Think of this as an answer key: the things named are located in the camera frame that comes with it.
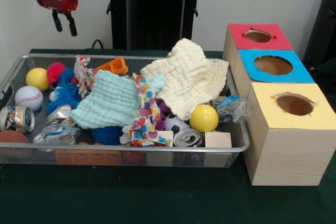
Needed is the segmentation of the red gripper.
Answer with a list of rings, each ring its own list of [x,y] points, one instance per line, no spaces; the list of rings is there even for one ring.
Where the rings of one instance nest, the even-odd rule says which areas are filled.
[[[78,6],[78,0],[36,0],[37,3],[47,9],[52,10],[52,17],[55,23],[55,27],[58,32],[62,32],[61,21],[58,18],[58,12],[66,14],[66,18],[69,21],[70,33],[73,37],[77,36],[77,29],[75,20],[71,15],[72,11],[75,11]]]

